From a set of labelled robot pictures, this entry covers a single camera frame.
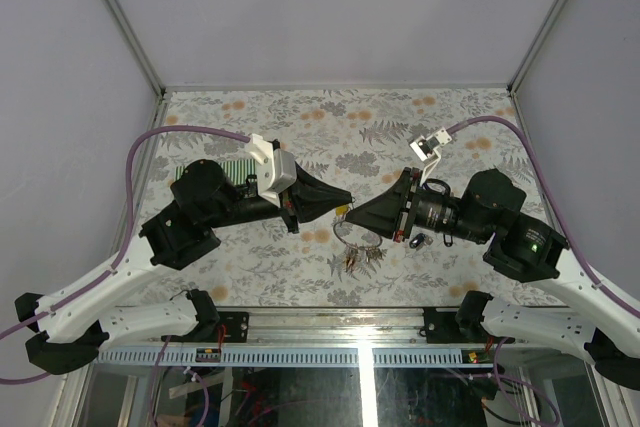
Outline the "key with yellow tag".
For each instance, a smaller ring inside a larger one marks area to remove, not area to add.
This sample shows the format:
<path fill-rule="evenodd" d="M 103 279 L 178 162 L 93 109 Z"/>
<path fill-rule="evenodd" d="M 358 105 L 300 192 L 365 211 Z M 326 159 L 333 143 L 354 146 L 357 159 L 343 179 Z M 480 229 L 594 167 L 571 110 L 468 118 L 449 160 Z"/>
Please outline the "key with yellow tag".
<path fill-rule="evenodd" d="M 350 205 L 342 205 L 335 208 L 335 213 L 337 216 L 344 216 L 349 212 L 350 209 L 351 209 Z"/>

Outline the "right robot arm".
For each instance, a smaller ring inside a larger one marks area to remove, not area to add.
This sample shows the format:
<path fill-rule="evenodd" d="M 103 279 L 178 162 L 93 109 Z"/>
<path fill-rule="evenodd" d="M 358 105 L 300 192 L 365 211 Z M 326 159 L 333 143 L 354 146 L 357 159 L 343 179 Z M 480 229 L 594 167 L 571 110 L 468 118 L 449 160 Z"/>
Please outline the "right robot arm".
<path fill-rule="evenodd" d="M 455 314 L 467 341 L 514 338 L 570 354 L 620 386 L 639 387 L 639 320 L 606 295 L 581 269 L 564 236 L 522 212 L 526 194 L 497 169 L 474 174 L 455 197 L 438 179 L 422 181 L 405 169 L 383 194 L 346 215 L 347 222 L 403 242 L 415 228 L 486 246 L 485 263 L 497 273 L 545 291 L 571 314 L 533 308 L 471 290 Z"/>

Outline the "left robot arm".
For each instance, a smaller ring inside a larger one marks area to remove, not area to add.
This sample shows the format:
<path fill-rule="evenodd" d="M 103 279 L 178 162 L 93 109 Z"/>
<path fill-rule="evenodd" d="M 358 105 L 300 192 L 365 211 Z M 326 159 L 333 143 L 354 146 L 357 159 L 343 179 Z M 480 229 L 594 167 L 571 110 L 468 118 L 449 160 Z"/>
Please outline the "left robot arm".
<path fill-rule="evenodd" d="M 279 218 L 296 233 L 300 224 L 352 200 L 348 191 L 297 167 L 293 181 L 271 203 L 258 192 L 265 177 L 248 174 L 243 183 L 235 183 L 217 162 L 195 161 L 172 184 L 173 201 L 142 225 L 123 252 L 57 293 L 18 297 L 17 317 L 35 333 L 25 343 L 29 362 L 62 375 L 111 347 L 136 341 L 217 341 L 220 315 L 205 290 L 189 289 L 160 304 L 132 307 L 125 302 L 136 290 L 217 249 L 217 228 Z"/>

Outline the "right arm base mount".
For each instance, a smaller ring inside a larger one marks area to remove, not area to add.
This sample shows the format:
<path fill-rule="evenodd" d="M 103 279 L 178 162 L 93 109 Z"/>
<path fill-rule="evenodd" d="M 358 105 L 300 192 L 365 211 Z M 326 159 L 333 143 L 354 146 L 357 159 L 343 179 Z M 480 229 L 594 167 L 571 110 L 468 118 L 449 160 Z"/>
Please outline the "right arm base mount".
<path fill-rule="evenodd" d="M 422 309 L 423 326 L 418 334 L 427 344 L 463 344 L 472 339 L 464 335 L 455 320 L 457 310 L 453 308 L 424 307 Z"/>

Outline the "large metal keyring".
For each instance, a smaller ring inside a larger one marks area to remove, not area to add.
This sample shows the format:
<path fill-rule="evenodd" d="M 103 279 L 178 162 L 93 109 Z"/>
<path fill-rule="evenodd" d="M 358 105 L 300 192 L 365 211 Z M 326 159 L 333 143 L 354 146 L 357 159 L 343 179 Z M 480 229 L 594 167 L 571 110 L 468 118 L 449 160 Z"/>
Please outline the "large metal keyring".
<path fill-rule="evenodd" d="M 384 260 L 383 238 L 377 233 L 348 222 L 345 215 L 333 223 L 332 231 L 345 247 L 344 264 L 347 272 L 354 273 L 361 265 L 376 266 Z"/>

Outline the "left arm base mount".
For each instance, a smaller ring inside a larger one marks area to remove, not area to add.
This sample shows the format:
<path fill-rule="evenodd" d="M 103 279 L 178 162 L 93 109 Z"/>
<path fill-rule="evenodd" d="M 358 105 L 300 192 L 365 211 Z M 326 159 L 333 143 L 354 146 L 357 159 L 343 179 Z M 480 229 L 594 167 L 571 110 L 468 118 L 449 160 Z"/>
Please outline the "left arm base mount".
<path fill-rule="evenodd" d="M 250 314 L 243 311 L 223 311 L 214 327 L 212 339 L 218 344 L 246 343 Z"/>

